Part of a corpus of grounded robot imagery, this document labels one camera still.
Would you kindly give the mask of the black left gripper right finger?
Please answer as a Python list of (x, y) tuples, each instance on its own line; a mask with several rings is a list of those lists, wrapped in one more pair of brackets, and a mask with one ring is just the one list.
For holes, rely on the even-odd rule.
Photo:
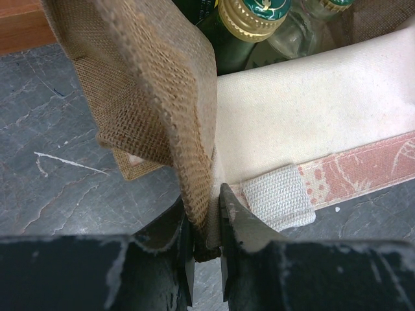
[(219, 196), (223, 299), (230, 310), (413, 310), (414, 246), (397, 240), (289, 240)]

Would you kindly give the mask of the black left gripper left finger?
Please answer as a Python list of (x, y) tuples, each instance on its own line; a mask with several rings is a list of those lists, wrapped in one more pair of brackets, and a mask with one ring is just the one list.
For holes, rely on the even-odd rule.
[(6, 236), (2, 310), (187, 310), (193, 231), (183, 201), (133, 235)]

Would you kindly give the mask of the burlap canvas tote bag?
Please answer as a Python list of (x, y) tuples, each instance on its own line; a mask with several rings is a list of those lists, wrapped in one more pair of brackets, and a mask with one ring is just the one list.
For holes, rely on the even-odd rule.
[(172, 167), (219, 256), (220, 186), (269, 227), (414, 178), (414, 2), (357, 1), (321, 53), (219, 76), (213, 47), (172, 1), (43, 1), (127, 180)]

